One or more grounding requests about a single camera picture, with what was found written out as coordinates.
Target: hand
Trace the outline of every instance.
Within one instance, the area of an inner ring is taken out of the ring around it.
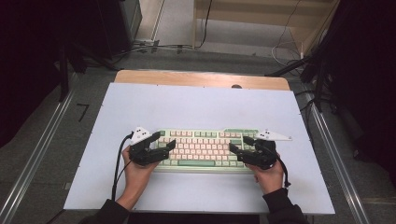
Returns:
[[[128,211],[132,210],[134,205],[139,200],[143,191],[149,183],[149,177],[155,167],[158,165],[158,162],[149,164],[147,166],[140,166],[129,159],[129,150],[128,146],[122,151],[122,157],[124,159],[124,164],[128,164],[125,167],[125,190],[122,195],[117,199],[117,203],[119,203],[122,207],[127,209]]]
[[[282,188],[283,169],[279,161],[276,161],[274,166],[268,170],[262,170],[255,165],[245,165],[254,172],[254,178],[256,179],[256,183],[260,184],[262,193],[268,194]]]

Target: wooden table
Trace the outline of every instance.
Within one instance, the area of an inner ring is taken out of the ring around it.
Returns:
[[[318,43],[340,0],[214,0],[209,19],[246,23],[288,25],[296,47],[306,54]],[[210,0],[194,0],[192,46],[195,47],[197,19],[205,19]]]
[[[290,90],[288,81],[283,77],[252,77],[223,73],[122,70],[117,73],[114,82],[225,88],[239,85],[243,89]]]

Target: wrist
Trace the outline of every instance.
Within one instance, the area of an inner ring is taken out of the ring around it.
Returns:
[[[126,210],[131,211],[134,205],[139,200],[141,194],[123,192],[122,195],[117,199],[117,203],[124,207]]]

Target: keycap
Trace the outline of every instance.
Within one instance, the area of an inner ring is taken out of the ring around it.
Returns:
[[[179,166],[215,166],[214,161],[178,161]]]

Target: black curtain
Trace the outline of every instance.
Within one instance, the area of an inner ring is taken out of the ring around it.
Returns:
[[[0,147],[60,82],[59,42],[45,1],[0,5]]]

